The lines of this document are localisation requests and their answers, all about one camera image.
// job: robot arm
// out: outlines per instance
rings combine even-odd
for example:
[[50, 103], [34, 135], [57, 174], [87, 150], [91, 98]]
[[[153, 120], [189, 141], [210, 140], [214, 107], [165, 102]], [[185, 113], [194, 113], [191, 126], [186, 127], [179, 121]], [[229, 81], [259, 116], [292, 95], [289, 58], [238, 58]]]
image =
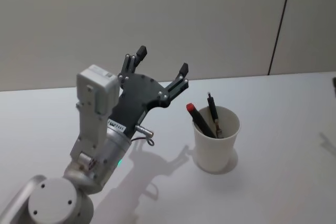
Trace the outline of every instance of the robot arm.
[[147, 139], [153, 136], [140, 125], [147, 113], [168, 107], [188, 88], [186, 63], [166, 88], [135, 73], [146, 54], [146, 47], [141, 46], [135, 55], [126, 55], [118, 76], [95, 65], [77, 75], [80, 132], [63, 178], [34, 177], [0, 215], [0, 224], [91, 221], [93, 204], [88, 195], [103, 189], [136, 131]]

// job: label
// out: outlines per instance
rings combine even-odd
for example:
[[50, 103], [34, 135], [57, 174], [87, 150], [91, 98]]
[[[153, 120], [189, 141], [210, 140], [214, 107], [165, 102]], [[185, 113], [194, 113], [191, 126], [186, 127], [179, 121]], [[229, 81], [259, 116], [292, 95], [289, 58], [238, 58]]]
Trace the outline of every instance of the label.
[[96, 65], [92, 65], [89, 67], [89, 69], [91, 69], [93, 72], [101, 75], [101, 76], [104, 76], [104, 77], [107, 77], [107, 78], [111, 78], [113, 77], [113, 74], [111, 74], [110, 72], [107, 72], [106, 70], [96, 66]]
[[118, 131], [121, 131], [121, 132], [124, 132], [126, 130], [126, 126], [120, 124], [120, 123], [117, 123], [115, 122], [114, 120], [111, 120], [111, 119], [108, 119], [107, 120], [107, 127], [108, 128], [115, 128], [117, 129]]

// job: white table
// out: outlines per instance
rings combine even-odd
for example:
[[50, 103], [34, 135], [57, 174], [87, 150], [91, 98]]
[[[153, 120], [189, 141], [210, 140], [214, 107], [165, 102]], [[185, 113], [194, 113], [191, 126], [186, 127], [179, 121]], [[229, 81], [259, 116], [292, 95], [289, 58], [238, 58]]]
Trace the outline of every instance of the white table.
[[[336, 113], [334, 76], [191, 81], [168, 109], [146, 117], [156, 145], [131, 146], [92, 196], [92, 223], [334, 224], [336, 156], [320, 137]], [[207, 91], [242, 124], [238, 165], [225, 175], [207, 174], [191, 158], [185, 105], [206, 106]], [[0, 204], [35, 174], [62, 176], [78, 135], [76, 102], [75, 88], [0, 93]]]

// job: cable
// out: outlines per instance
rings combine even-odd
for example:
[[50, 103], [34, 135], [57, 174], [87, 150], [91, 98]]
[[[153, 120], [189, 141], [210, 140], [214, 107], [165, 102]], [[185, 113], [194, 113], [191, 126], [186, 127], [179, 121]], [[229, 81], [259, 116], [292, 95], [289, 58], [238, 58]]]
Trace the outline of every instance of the cable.
[[136, 138], [133, 138], [132, 140], [131, 140], [131, 142], [133, 142], [133, 141], [136, 141], [136, 140], [146, 140], [147, 141], [147, 143], [150, 145], [150, 146], [154, 146], [155, 145], [155, 143], [154, 143], [154, 141], [151, 139], [151, 138], [146, 138], [146, 137], [136, 137]]

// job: paper cup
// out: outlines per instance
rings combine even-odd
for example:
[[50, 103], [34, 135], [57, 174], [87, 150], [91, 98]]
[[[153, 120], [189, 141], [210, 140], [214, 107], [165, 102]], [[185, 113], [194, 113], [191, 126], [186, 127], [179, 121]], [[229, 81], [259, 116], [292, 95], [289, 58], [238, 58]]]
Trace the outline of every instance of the paper cup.
[[[233, 146], [240, 130], [240, 121], [234, 112], [221, 106], [216, 106], [216, 109], [219, 127], [223, 131], [224, 138], [211, 138], [204, 135], [193, 122], [195, 133], [194, 159], [202, 170], [209, 173], [220, 173], [225, 170], [229, 159], [233, 155]], [[205, 107], [199, 112], [215, 133], [216, 127], [209, 108]]]

